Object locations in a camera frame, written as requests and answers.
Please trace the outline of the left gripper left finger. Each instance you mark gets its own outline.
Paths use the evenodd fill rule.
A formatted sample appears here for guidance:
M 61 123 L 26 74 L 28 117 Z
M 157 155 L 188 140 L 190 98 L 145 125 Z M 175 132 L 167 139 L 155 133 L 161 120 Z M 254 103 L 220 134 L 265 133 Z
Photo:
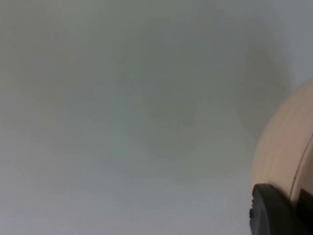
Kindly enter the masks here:
M 256 184 L 252 191 L 249 226 L 252 235 L 311 235 L 313 224 L 304 224 L 296 204 L 270 184 Z

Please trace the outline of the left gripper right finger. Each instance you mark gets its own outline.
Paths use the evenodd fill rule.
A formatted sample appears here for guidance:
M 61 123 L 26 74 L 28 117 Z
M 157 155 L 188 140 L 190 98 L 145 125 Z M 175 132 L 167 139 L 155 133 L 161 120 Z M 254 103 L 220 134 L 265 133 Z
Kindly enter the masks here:
M 304 224 L 313 223 L 313 195 L 303 188 L 299 194 L 296 211 Z

